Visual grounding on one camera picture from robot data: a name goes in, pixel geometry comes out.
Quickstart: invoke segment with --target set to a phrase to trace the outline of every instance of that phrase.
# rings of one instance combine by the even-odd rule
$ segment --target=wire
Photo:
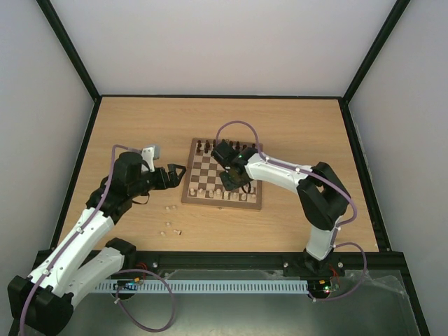
[[[335,249],[339,248],[339,247],[343,247],[346,245],[353,245],[356,246],[359,251],[361,252],[361,254],[363,255],[363,262],[364,262],[364,266],[363,266],[363,272],[361,273],[361,276],[359,278],[359,281],[356,283],[356,285],[349,290],[348,292],[341,294],[339,296],[336,297],[327,297],[326,299],[316,299],[311,293],[308,293],[308,296],[313,299],[313,302],[317,301],[317,302],[327,302],[327,301],[336,301],[342,298],[346,298],[347,296],[349,296],[350,294],[352,294],[354,291],[356,291],[358,289],[358,287],[362,284],[362,282],[364,281],[365,278],[365,273],[367,272],[367,258],[365,257],[365,252],[364,250],[361,248],[361,246],[357,245],[357,243],[351,243],[351,242],[347,242],[347,243],[342,243],[339,245],[336,245]]]
[[[121,310],[123,310],[123,312],[127,315],[127,317],[129,317],[131,319],[131,321],[133,322],[133,324],[135,324],[137,327],[139,327],[142,330],[148,331],[150,333],[160,333],[162,331],[165,331],[166,329],[168,329],[169,327],[171,327],[174,323],[174,318],[176,317],[176,310],[177,310],[177,303],[176,303],[176,298],[174,297],[174,293],[171,290],[171,288],[169,287],[169,284],[159,275],[157,275],[156,273],[153,273],[151,271],[148,271],[147,269],[123,269],[121,271],[116,272],[115,274],[123,274],[123,273],[133,273],[133,272],[143,272],[143,273],[147,273],[149,275],[152,275],[153,277],[155,277],[157,280],[160,280],[162,282],[162,284],[164,284],[164,286],[167,288],[168,292],[169,292],[169,296],[171,297],[171,303],[172,303],[172,310],[171,310],[171,317],[168,320],[168,323],[161,327],[160,329],[152,329],[149,327],[144,326],[143,324],[140,324],[140,322],[138,322],[126,309],[126,307],[123,305],[123,303],[121,302],[120,298],[118,297],[118,295],[120,294],[120,290],[122,289],[122,287],[118,287],[117,291],[115,292],[115,303],[120,306]]]
[[[252,190],[252,185],[251,183],[247,183],[246,186],[248,186],[247,191],[244,189],[244,185],[241,187],[241,189],[244,191],[245,194],[249,194]]]
[[[101,197],[97,207],[90,214],[90,216],[87,218],[87,220],[84,222],[84,224],[81,225],[81,227],[80,227],[81,230],[84,230],[85,227],[87,227],[87,225],[90,224],[90,222],[97,215],[98,211],[101,209],[104,201],[106,200],[106,196],[107,196],[107,194],[109,192],[109,189],[111,187],[112,174],[113,174],[113,164],[115,162],[115,151],[116,151],[117,148],[122,148],[122,149],[125,149],[127,151],[141,153],[141,150],[135,149],[135,148],[125,147],[125,146],[121,146],[121,145],[113,145],[112,146],[111,165],[109,167],[109,175],[107,177],[106,187],[104,189],[103,195],[102,195],[102,197]],[[69,238],[69,240],[67,240],[67,242],[59,249],[59,251],[56,253],[55,257],[50,261],[50,263],[48,264],[47,268],[45,269],[46,271],[48,271],[48,274],[47,275],[42,274],[39,277],[39,279],[36,281],[36,283],[34,284],[33,288],[30,290],[30,292],[29,292],[29,294],[27,296],[27,299],[25,300],[25,303],[23,305],[22,313],[20,315],[20,324],[19,324],[19,326],[20,326],[19,328],[20,329],[19,329],[19,331],[20,331],[20,335],[21,336],[25,336],[25,319],[26,319],[26,316],[27,316],[29,305],[30,305],[30,303],[32,301],[32,298],[33,298],[35,292],[37,291],[39,286],[42,284],[42,282],[45,279],[45,277],[50,275],[51,269],[53,268],[55,263],[59,260],[59,258],[62,256],[62,254],[68,249],[68,247],[75,240],[75,238],[77,238],[78,235],[79,235],[79,232],[75,232]]]
[[[341,227],[341,226],[343,226],[345,224],[351,223],[351,222],[353,222],[356,219],[356,217],[358,217],[358,209],[356,208],[356,205],[353,202],[353,200],[351,199],[351,197],[346,192],[344,192],[341,188],[339,188],[337,185],[335,185],[333,182],[327,180],[326,178],[323,178],[322,176],[319,176],[318,174],[313,173],[312,171],[308,171],[306,169],[302,169],[300,167],[300,165],[298,165],[298,164],[296,164],[296,165],[287,164],[285,162],[280,162],[280,161],[277,161],[277,160],[273,160],[270,157],[267,157],[266,154],[264,152],[262,152],[261,149],[260,149],[260,142],[258,140],[257,131],[248,122],[241,121],[241,120],[233,120],[233,121],[225,123],[223,126],[221,126],[218,129],[218,132],[216,133],[216,143],[218,143],[218,139],[219,139],[219,135],[220,135],[221,131],[224,130],[228,125],[232,125],[232,124],[243,124],[243,125],[247,126],[249,129],[251,129],[251,131],[252,131],[252,133],[253,133],[253,135],[255,137],[255,144],[257,146],[258,154],[264,161],[270,162],[273,165],[276,165],[276,166],[278,166],[280,168],[292,170],[292,171],[297,172],[297,173],[303,173],[303,174],[309,175],[311,177],[314,177],[315,179],[318,179],[319,181],[324,182],[327,186],[333,188],[339,194],[341,194],[341,196],[343,196],[343,198],[345,198],[347,200],[347,202],[350,204],[351,208],[353,209],[353,216],[351,218],[349,218],[349,219],[343,220],[340,223],[337,223],[335,225],[336,228]],[[338,232],[338,230],[334,231],[333,236],[331,238],[330,245],[333,245],[335,243],[337,232]]]

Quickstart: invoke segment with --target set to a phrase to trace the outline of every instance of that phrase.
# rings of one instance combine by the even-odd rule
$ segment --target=white wall
[[[447,13],[447,1],[411,1],[351,103],[432,335],[448,330]]]
[[[0,1],[0,335],[6,287],[47,249],[92,100],[35,0]]]
[[[343,95],[395,0],[53,0],[102,94]]]

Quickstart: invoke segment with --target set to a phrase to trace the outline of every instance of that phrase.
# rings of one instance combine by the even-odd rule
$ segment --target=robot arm
[[[328,256],[333,249],[336,224],[349,203],[338,192],[306,174],[306,171],[318,174],[348,194],[328,164],[320,162],[315,167],[296,165],[300,169],[293,171],[281,167],[291,166],[288,162],[275,159],[279,164],[273,164],[261,158],[254,148],[239,152],[225,141],[214,148],[211,156],[225,169],[220,177],[226,190],[240,188],[252,180],[261,180],[298,194],[304,214],[312,225],[306,252],[318,262]]]
[[[46,276],[29,306],[26,323],[45,335],[56,335],[69,322],[78,303],[99,282],[123,267],[133,268],[136,247],[118,238],[109,241],[95,258],[80,266],[98,241],[131,209],[135,197],[149,197],[151,190],[179,185],[186,168],[168,164],[166,172],[163,167],[154,167],[153,161],[158,159],[159,154],[156,145],[144,148],[141,153],[120,154],[113,166],[111,184],[104,203],[88,225],[84,224],[101,201],[107,177],[91,194],[78,222],[52,254],[26,279],[16,276],[10,282],[8,295],[15,319],[20,318],[25,299],[44,274]],[[57,258],[67,242],[71,242],[70,245]],[[54,259],[55,264],[48,271],[48,265]]]

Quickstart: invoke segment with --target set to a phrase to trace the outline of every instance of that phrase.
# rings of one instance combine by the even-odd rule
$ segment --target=chessboard
[[[226,141],[237,151],[241,151],[247,146],[255,147],[255,144],[249,142]],[[187,172],[184,177],[182,203],[218,208],[261,210],[261,181],[252,181],[250,188],[246,185],[244,189],[248,193],[245,193],[243,188],[230,192],[224,189],[219,177],[219,174],[224,172],[224,168],[210,156],[214,145],[213,139],[194,138],[191,141]]]

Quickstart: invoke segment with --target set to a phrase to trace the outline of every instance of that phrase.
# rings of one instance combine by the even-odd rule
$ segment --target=wooden tabletop
[[[378,251],[336,100],[103,98],[60,240],[107,175],[112,145],[159,144],[157,167],[186,166],[192,138],[213,138],[231,120],[252,124],[270,157],[301,165],[327,162],[358,206],[358,219],[342,228],[336,244],[357,242],[366,251]],[[222,137],[253,140],[243,125],[229,126]],[[262,209],[254,211],[183,205],[182,187],[151,192],[147,205],[134,205],[96,249],[114,237],[146,251],[282,252],[302,251],[307,244],[311,225],[299,197],[290,191],[263,183]],[[351,214],[349,209],[345,217]]]

